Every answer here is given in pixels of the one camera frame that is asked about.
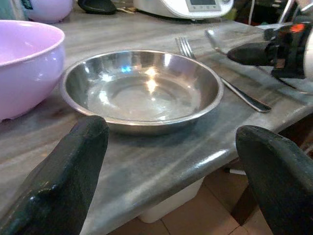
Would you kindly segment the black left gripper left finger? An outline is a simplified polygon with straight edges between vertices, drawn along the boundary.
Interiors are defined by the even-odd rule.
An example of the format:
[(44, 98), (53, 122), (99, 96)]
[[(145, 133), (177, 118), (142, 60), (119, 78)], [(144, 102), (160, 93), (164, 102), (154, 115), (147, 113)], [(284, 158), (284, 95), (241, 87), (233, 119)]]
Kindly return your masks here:
[(0, 235), (80, 235), (108, 138), (102, 117), (81, 118), (19, 186), (0, 214)]

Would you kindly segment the small purple plastic bowl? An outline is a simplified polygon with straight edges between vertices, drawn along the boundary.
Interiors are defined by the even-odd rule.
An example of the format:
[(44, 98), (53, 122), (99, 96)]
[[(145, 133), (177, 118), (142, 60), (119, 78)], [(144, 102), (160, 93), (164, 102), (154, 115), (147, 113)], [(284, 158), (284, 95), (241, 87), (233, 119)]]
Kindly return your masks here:
[(74, 0), (21, 0), (27, 17), (35, 22), (57, 23), (72, 11)]

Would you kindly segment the stainless steel dish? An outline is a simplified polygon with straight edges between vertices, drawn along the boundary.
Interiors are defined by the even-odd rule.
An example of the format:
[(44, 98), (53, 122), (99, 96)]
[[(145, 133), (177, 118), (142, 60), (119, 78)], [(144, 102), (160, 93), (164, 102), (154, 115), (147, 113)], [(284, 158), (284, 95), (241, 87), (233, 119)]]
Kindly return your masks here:
[(131, 135), (176, 131), (215, 109), (224, 94), (221, 78), (203, 63), (148, 49), (77, 61), (62, 74), (59, 89), (74, 110)]

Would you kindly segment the white plastic box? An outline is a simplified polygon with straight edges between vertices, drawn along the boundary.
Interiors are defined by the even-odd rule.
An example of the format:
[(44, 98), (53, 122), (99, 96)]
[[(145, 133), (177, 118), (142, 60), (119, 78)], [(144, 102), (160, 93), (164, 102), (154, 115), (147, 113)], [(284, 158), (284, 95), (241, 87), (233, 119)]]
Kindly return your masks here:
[(192, 200), (198, 193), (204, 178), (192, 183), (156, 206), (149, 208), (138, 218), (144, 223), (154, 223), (178, 207)]

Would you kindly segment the large purple plastic bowl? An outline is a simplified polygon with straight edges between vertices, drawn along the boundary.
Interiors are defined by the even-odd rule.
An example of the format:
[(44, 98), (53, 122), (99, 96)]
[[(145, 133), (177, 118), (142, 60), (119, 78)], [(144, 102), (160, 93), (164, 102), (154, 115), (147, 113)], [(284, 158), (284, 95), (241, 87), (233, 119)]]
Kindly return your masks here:
[(0, 122), (24, 115), (53, 91), (64, 69), (64, 40), (52, 25), (0, 20)]

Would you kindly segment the black pouch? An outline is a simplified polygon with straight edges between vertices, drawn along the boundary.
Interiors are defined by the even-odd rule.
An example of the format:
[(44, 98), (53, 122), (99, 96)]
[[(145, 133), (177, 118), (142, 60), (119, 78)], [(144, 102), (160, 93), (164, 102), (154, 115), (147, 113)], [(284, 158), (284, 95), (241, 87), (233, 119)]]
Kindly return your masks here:
[(111, 0), (78, 0), (77, 3), (88, 14), (113, 15), (117, 11)]

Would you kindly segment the metal fork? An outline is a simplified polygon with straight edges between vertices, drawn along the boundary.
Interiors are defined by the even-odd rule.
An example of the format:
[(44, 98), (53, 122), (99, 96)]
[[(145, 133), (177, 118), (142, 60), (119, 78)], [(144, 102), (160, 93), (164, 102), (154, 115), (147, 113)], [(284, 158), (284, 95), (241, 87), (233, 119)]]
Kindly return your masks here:
[[(175, 38), (175, 41), (179, 47), (180, 53), (188, 58), (196, 60), (195, 55), (193, 54), (191, 47), (189, 45), (189, 42), (184, 37), (178, 37)], [(243, 100), (247, 105), (249, 105), (251, 108), (253, 108), (255, 111), (259, 113), (268, 113), (271, 111), (271, 107), (260, 102), (257, 99), (254, 99), (253, 97), (247, 95), (242, 90), (237, 88), (236, 86), (232, 85), (228, 81), (226, 81), (224, 78), (220, 76), (221, 81), (223, 84), (231, 90), (235, 95), (237, 95), (241, 100)]]

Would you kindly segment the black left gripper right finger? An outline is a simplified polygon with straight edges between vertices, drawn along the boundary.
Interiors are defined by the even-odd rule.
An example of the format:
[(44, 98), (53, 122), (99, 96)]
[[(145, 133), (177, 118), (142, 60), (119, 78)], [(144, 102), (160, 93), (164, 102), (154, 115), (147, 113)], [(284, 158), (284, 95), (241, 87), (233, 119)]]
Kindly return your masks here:
[(313, 159), (263, 127), (236, 131), (236, 149), (273, 235), (313, 235)]

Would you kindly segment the white kitchen machine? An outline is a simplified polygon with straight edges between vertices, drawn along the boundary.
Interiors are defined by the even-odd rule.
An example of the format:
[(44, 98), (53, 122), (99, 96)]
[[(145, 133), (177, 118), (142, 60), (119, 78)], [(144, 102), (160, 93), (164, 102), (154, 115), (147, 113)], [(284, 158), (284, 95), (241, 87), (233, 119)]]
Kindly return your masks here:
[(234, 0), (133, 0), (140, 11), (169, 18), (204, 20), (226, 15)]

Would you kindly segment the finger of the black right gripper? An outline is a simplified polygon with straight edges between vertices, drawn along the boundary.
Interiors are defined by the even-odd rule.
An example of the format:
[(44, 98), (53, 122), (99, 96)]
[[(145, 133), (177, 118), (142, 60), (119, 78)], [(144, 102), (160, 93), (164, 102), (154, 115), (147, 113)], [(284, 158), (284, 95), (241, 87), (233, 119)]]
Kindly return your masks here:
[(269, 52), (270, 42), (247, 43), (231, 49), (228, 59), (248, 66), (271, 66), (273, 56)]

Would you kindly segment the metal spoon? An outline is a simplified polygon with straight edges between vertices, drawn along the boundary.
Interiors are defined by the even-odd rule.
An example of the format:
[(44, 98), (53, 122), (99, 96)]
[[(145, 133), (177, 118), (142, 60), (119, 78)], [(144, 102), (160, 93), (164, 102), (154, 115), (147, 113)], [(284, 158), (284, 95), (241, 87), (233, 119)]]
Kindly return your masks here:
[[(215, 34), (214, 34), (214, 31), (213, 31), (213, 30), (205, 30), (204, 33), (205, 33), (206, 37), (209, 39), (212, 48), (213, 48), (215, 51), (217, 51), (218, 53), (227, 56), (227, 53), (226, 53), (225, 51), (223, 51), (223, 50), (221, 49), (220, 45), (218, 44), (218, 41), (217, 41), (217, 39), (216, 39), (216, 37), (215, 37)], [(262, 71), (263, 73), (265, 73), (265, 74), (271, 76), (272, 78), (276, 79), (277, 81), (281, 82), (282, 84), (284, 84), (284, 85), (286, 85), (286, 86), (288, 86), (288, 87), (290, 87), (290, 88), (292, 88), (292, 89), (294, 89), (294, 90), (297, 90), (297, 88), (296, 88), (295, 86), (293, 86), (293, 85), (291, 85), (291, 84), (289, 84), (289, 83), (283, 81), (283, 80), (280, 79), (280, 78), (277, 78), (277, 77), (274, 77), (274, 76), (270, 75), (270, 73), (267, 72), (266, 70), (264, 70), (264, 69), (262, 69), (262, 68), (260, 68), (260, 67), (258, 67), (258, 66), (254, 66), (254, 67), (257, 68), (258, 70)]]

